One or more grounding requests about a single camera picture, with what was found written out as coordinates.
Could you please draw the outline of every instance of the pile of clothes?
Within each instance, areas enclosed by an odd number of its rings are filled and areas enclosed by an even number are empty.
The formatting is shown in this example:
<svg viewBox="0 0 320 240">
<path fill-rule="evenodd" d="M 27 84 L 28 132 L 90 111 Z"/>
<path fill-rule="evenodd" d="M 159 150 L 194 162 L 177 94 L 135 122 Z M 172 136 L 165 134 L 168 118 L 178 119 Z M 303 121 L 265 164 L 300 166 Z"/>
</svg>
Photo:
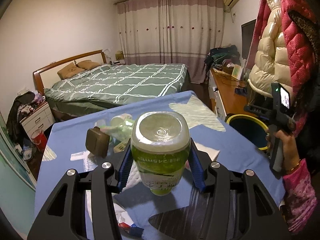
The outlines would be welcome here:
<svg viewBox="0 0 320 240">
<path fill-rule="evenodd" d="M 6 126 L 10 139 L 14 143 L 19 143 L 21 147 L 23 147 L 23 138 L 27 138 L 28 136 L 20 124 L 20 121 L 33 112 L 43 100 L 44 97 L 42 97 L 41 93 L 28 91 L 16 97 L 12 104 Z"/>
<path fill-rule="evenodd" d="M 210 49 L 210 53 L 204 60 L 204 63 L 207 65 L 207 72 L 211 67 L 220 69 L 223 65 L 226 66 L 229 63 L 240 65 L 240 53 L 236 45 Z"/>
</svg>

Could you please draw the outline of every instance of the blue table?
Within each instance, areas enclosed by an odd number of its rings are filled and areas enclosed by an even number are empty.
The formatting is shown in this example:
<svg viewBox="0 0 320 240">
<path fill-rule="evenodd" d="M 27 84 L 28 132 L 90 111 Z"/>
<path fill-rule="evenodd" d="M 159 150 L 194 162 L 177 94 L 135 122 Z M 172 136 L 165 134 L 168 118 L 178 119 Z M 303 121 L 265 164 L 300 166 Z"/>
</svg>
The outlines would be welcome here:
<svg viewBox="0 0 320 240">
<path fill-rule="evenodd" d="M 54 157 L 51 156 L 49 158 L 50 161 L 48 159 L 45 161 L 44 158 L 41 163 L 36 187 L 35 216 L 37 216 L 45 200 L 68 169 L 73 168 L 78 172 L 84 171 L 84 161 L 70 161 L 70 156 L 86 150 L 85 138 L 87 130 L 92 128 L 97 120 L 105 119 L 109 122 L 112 117 L 122 113 L 129 113 L 135 119 L 143 112 L 172 111 L 169 104 L 170 106 L 172 106 L 172 103 L 174 105 L 187 104 L 190 98 L 194 96 L 193 92 L 187 91 L 120 106 L 54 124 L 47 145 L 54 152 L 52 153 Z M 201 124 L 190 129 L 191 137 L 197 143 L 220 150 L 217 161 L 229 170 L 241 173 L 246 169 L 255 171 L 276 204 L 279 205 L 284 197 L 285 190 L 282 179 L 276 179 L 270 171 L 267 157 L 232 127 L 221 120 L 219 121 L 224 126 L 225 131 L 213 130 Z M 190 178 L 190 172 L 185 171 L 178 186 L 167 196 L 155 196 L 149 189 L 139 183 L 114 198 L 126 208 L 133 221 L 145 229 L 143 239 L 172 239 L 151 226 L 148 219 L 157 213 L 188 206 L 192 189 Z M 87 210 L 86 224 L 87 237 L 93 239 L 92 223 Z"/>
</svg>

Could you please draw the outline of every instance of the pillow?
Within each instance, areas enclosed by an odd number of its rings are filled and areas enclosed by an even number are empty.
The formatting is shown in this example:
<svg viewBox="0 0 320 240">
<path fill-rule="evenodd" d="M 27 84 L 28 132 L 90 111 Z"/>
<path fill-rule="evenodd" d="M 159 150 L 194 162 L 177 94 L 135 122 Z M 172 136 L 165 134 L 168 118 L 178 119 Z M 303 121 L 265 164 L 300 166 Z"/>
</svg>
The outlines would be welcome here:
<svg viewBox="0 0 320 240">
<path fill-rule="evenodd" d="M 59 70 L 57 74 L 63 80 L 66 78 L 72 78 L 73 76 L 79 74 L 82 71 L 84 71 L 84 69 L 76 67 L 76 65 L 73 62 L 71 62 L 70 64 L 66 65 L 64 68 Z"/>
<path fill-rule="evenodd" d="M 100 66 L 101 63 L 93 62 L 89 59 L 80 61 L 77 65 L 79 68 L 83 68 L 85 70 L 92 70 L 93 68 Z"/>
</svg>

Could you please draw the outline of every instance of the cable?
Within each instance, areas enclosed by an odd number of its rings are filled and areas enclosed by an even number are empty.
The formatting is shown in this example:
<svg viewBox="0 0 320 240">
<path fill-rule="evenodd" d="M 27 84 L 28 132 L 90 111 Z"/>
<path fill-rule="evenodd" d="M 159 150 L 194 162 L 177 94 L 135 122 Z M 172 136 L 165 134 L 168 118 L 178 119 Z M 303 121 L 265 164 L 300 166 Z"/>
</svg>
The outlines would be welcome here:
<svg viewBox="0 0 320 240">
<path fill-rule="evenodd" d="M 233 18 L 232 18 L 231 8 L 230 8 L 230 15 L 231 15 L 231 21 L 232 21 L 232 23 L 235 23 L 236 14 L 234 13 L 234 14 L 233 14 Z"/>
<path fill-rule="evenodd" d="M 240 81 L 237 81 L 237 80 L 232 80 L 232 79 L 230 79 L 230 78 L 226 78 L 226 77 L 224 77 L 223 75 L 220 75 L 219 76 L 221 79 L 225 79 L 225 80 L 229 80 L 229 81 L 231 81 L 231 82 L 240 82 Z"/>
<path fill-rule="evenodd" d="M 231 84 L 226 84 L 226 83 L 224 83 L 223 81 L 221 81 L 221 83 L 222 83 L 222 84 L 224 84 L 224 85 L 230 86 L 230 87 L 245 88 L 245 87 L 242 87 L 242 86 L 240 86 L 240 85 L 231 85 Z"/>
</svg>

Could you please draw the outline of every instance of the bed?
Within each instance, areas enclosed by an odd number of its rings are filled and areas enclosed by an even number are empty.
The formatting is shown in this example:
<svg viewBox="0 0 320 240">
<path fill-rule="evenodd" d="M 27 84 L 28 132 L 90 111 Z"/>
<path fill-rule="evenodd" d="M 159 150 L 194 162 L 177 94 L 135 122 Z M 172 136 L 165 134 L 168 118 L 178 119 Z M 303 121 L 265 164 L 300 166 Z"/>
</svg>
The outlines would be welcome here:
<svg viewBox="0 0 320 240">
<path fill-rule="evenodd" d="M 101 65 L 68 79 L 58 76 L 57 71 L 70 62 L 77 65 L 88 59 Z M 102 50 L 53 62 L 35 71 L 33 77 L 58 120 L 186 91 L 189 83 L 184 64 L 110 66 Z"/>
</svg>

